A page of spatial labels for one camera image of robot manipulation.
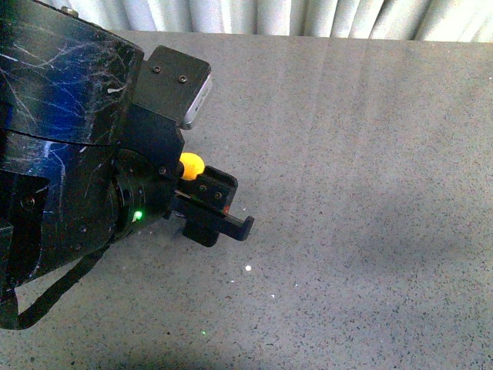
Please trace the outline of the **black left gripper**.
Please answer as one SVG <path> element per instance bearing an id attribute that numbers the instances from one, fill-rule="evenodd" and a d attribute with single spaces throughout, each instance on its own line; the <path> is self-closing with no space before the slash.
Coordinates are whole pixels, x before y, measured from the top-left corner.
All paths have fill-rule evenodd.
<path id="1" fill-rule="evenodd" d="M 195 180 L 183 180 L 179 161 L 184 139 L 171 119 L 137 104 L 129 109 L 113 182 L 119 196 L 116 240 L 182 214 L 183 236 L 195 242 L 217 242 L 221 234 L 245 241 L 254 218 L 230 216 L 237 179 L 206 166 Z"/>

